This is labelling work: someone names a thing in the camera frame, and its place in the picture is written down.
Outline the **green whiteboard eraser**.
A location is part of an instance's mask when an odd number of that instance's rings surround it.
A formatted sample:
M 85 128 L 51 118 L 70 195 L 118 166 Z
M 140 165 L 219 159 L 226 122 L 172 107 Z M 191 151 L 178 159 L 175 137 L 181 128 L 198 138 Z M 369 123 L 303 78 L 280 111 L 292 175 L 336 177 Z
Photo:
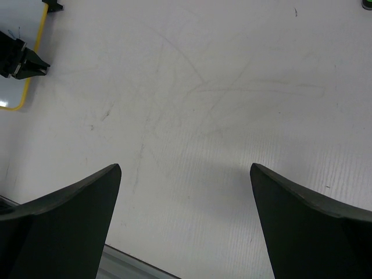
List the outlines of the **green whiteboard eraser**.
M 362 0 L 362 7 L 365 10 L 372 10 L 372 0 Z

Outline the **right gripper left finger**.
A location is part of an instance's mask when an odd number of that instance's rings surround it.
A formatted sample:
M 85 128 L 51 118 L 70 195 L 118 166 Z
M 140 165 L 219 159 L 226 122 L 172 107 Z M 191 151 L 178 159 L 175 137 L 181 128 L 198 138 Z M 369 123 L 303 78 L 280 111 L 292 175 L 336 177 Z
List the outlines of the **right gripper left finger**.
M 95 278 L 121 168 L 23 204 L 1 198 L 1 278 Z

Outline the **yellow framed whiteboard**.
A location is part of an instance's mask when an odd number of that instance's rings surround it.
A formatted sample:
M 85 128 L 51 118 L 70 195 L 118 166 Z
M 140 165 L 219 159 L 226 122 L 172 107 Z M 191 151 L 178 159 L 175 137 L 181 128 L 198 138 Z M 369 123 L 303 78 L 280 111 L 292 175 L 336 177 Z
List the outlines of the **yellow framed whiteboard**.
M 26 47 L 38 51 L 48 6 L 37 0 L 1 1 L 1 31 L 19 38 Z M 26 100 L 30 78 L 16 80 L 1 77 L 1 109 L 18 110 Z

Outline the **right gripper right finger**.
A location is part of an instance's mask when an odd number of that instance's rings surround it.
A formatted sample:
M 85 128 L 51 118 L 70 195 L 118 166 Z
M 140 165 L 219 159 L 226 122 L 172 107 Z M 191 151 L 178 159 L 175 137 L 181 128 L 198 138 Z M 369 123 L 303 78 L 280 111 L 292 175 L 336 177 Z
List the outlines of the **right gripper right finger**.
M 371 278 L 371 212 L 250 169 L 275 278 Z

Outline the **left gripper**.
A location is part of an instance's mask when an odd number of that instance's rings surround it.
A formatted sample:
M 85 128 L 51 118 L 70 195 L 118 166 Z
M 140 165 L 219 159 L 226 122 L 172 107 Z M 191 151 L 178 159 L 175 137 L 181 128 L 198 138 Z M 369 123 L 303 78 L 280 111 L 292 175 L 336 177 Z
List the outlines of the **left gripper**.
M 17 79 L 46 76 L 50 65 L 26 48 L 26 44 L 1 32 L 1 76 Z

